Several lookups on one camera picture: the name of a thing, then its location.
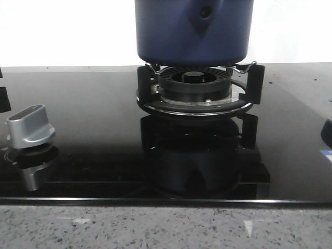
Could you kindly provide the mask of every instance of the silver knob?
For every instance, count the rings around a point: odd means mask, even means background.
[[[7,119],[10,146],[23,149],[49,142],[55,129],[48,122],[44,105],[33,105]]]

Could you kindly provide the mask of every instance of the speckled countertop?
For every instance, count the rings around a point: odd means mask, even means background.
[[[0,248],[332,248],[332,211],[0,206]]]

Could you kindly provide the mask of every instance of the burner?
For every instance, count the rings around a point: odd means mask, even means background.
[[[264,66],[236,65],[248,72],[247,84],[232,80],[232,69],[141,66],[137,69],[137,103],[158,116],[206,118],[236,116],[260,103]]]
[[[158,77],[161,96],[182,102],[216,101],[231,92],[231,76],[215,68],[178,68],[163,71]]]

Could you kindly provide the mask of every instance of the blue pot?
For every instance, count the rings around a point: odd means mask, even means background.
[[[247,55],[253,3],[135,0],[138,54],[159,65],[233,65]]]

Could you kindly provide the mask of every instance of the blue sticker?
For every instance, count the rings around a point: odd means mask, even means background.
[[[321,150],[321,153],[332,162],[332,150]]]

